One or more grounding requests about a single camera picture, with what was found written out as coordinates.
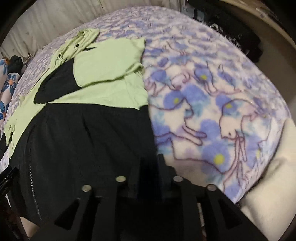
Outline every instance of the black device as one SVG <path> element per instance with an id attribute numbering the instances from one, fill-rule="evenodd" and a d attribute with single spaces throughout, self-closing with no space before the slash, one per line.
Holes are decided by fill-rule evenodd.
<path id="1" fill-rule="evenodd" d="M 14 169 L 4 178 L 3 194 L 16 175 Z M 78 197 L 30 240 L 202 241 L 198 203 L 208 241 L 267 241 L 215 185 L 201 187 L 177 176 L 161 154 L 157 163 L 141 160 L 128 179 L 119 176 L 108 188 L 84 185 Z M 18 235 L 10 240 L 21 240 L 15 230 L 6 231 Z"/>

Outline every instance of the floral blanket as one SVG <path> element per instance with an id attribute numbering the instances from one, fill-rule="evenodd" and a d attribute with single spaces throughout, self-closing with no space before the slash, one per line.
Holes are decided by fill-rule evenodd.
<path id="1" fill-rule="evenodd" d="M 53 40 L 19 80 L 5 122 L 53 52 L 83 28 L 99 28 L 97 42 L 146 38 L 143 80 L 159 153 L 179 175 L 198 185 L 214 183 L 237 202 L 272 158 L 290 113 L 278 90 L 239 49 L 174 10 L 122 9 Z M 2 170 L 8 162 L 6 153 Z"/>

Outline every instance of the blanket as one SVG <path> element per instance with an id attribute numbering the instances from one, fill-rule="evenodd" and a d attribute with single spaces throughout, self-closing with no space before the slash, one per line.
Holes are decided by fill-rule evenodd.
<path id="1" fill-rule="evenodd" d="M 213 183 L 239 201 L 267 167 L 290 113 L 278 90 L 239 49 L 179 12 L 122 9 L 53 40 L 19 80 L 5 122 L 52 53 L 84 28 L 100 29 L 96 42 L 146 39 L 143 78 L 158 152 L 179 175 L 197 185 Z M 6 153 L 2 170 L 8 161 Z"/>

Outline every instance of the floral pillow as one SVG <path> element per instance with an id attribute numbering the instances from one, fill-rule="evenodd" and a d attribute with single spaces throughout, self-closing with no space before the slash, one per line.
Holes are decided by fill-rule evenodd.
<path id="1" fill-rule="evenodd" d="M 20 79 L 18 73 L 7 74 L 8 62 L 6 59 L 0 60 L 0 125 L 5 120 L 9 103 L 15 91 L 15 87 Z"/>

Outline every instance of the blue flower print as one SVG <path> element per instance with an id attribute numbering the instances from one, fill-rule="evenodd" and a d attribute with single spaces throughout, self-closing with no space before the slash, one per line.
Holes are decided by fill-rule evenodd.
<path id="1" fill-rule="evenodd" d="M 203 120 L 200 123 L 200 131 L 206 133 L 207 140 L 215 141 L 220 136 L 219 124 L 211 119 Z"/>
<path id="2" fill-rule="evenodd" d="M 166 71 L 162 69 L 158 69 L 154 71 L 151 75 L 151 79 L 154 81 L 163 83 L 163 84 L 168 84 L 170 79 L 168 78 Z"/>
<path id="3" fill-rule="evenodd" d="M 6 117 L 6 113 L 7 113 L 7 110 L 8 110 L 8 106 L 9 106 L 9 103 L 6 105 L 4 105 L 4 103 L 2 101 L 0 101 L 0 120 L 2 119 L 5 119 Z"/>
<path id="4" fill-rule="evenodd" d="M 9 91 L 10 91 L 10 94 L 12 96 L 14 91 L 15 91 L 15 87 L 17 86 L 17 84 L 15 83 L 16 77 L 17 77 L 16 74 L 14 74 L 14 75 L 8 74 L 7 75 L 7 80 L 5 80 L 4 86 L 3 86 L 1 92 L 5 91 L 9 87 Z"/>
<path id="5" fill-rule="evenodd" d="M 235 201 L 235 197 L 240 192 L 241 186 L 239 184 L 238 179 L 235 179 L 233 183 L 227 187 L 225 187 L 224 194 L 231 200 Z"/>
<path id="6" fill-rule="evenodd" d="M 223 106 L 230 101 L 231 99 L 224 94 L 220 94 L 216 97 L 216 105 L 219 106 L 220 110 L 222 110 Z"/>
<path id="7" fill-rule="evenodd" d="M 168 58 L 162 58 L 157 64 L 159 67 L 164 67 L 168 62 Z"/>
<path id="8" fill-rule="evenodd" d="M 4 65 L 4 67 L 3 67 L 3 75 L 5 75 L 5 73 L 7 72 L 7 62 L 6 62 L 6 60 L 5 59 L 2 59 L 2 60 L 0 60 L 0 66 L 1 65 Z"/>
<path id="9" fill-rule="evenodd" d="M 230 101 L 229 103 L 225 104 L 222 108 L 224 115 L 230 115 L 233 117 L 237 117 L 239 111 L 237 110 L 238 106 L 235 101 Z"/>
<path id="10" fill-rule="evenodd" d="M 227 144 L 223 141 L 214 141 L 205 146 L 202 151 L 202 159 L 216 166 L 221 172 L 227 171 L 230 160 Z"/>
<path id="11" fill-rule="evenodd" d="M 207 66 L 196 66 L 194 70 L 195 76 L 199 79 L 200 82 L 206 83 L 212 81 L 212 74 Z"/>
<path id="12" fill-rule="evenodd" d="M 181 103 L 183 99 L 184 95 L 180 91 L 171 91 L 165 96 L 163 105 L 166 109 L 171 110 Z"/>
<path id="13" fill-rule="evenodd" d="M 246 154 L 247 154 L 247 166 L 253 168 L 256 161 L 260 159 L 261 149 L 258 143 L 262 141 L 262 138 L 253 134 L 245 137 L 246 141 Z"/>
<path id="14" fill-rule="evenodd" d="M 218 76 L 224 80 L 226 80 L 227 83 L 229 83 L 230 85 L 234 86 L 235 87 L 235 82 L 234 82 L 234 79 L 230 76 L 230 74 L 226 73 L 224 70 L 223 70 L 223 67 L 220 67 L 218 69 Z"/>

